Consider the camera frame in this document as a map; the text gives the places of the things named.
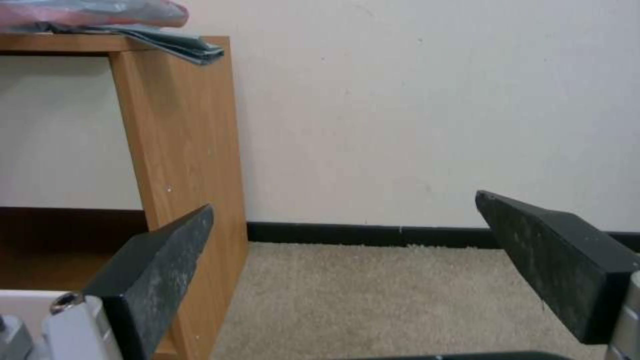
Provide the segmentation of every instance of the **beige carpet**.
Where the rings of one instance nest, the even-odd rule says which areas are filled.
[[[546,350],[574,340],[501,250],[251,245],[212,359]]]

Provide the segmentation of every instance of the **wooden side panel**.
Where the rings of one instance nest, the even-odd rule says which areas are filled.
[[[173,325],[181,359],[207,359],[247,252],[236,106],[225,56],[197,67],[160,51],[111,53],[149,229],[209,202],[214,230]]]

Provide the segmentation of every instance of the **black baseboard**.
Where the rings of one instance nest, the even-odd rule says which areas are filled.
[[[249,241],[328,245],[476,247],[499,249],[489,229],[248,222]],[[30,248],[117,249],[147,231],[142,210],[3,208],[0,242]],[[640,252],[640,233],[608,232]]]
[[[247,230],[250,241],[268,243],[500,248],[491,231],[481,228],[249,222]],[[640,233],[607,233],[631,250],[640,252]]]

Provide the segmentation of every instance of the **gray metal part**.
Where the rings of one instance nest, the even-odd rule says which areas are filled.
[[[0,332],[0,360],[24,360],[33,347],[31,335],[17,316],[0,315],[4,330]]]
[[[606,360],[640,360],[640,272],[631,275]]]

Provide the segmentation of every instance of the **wood grain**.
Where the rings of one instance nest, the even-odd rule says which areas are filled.
[[[65,53],[84,56],[114,51],[149,50],[148,45],[120,35],[2,34],[0,53]]]
[[[207,359],[247,252],[228,38],[197,67],[160,51],[110,54],[138,187],[151,230],[205,204],[214,229],[172,327],[181,359]]]

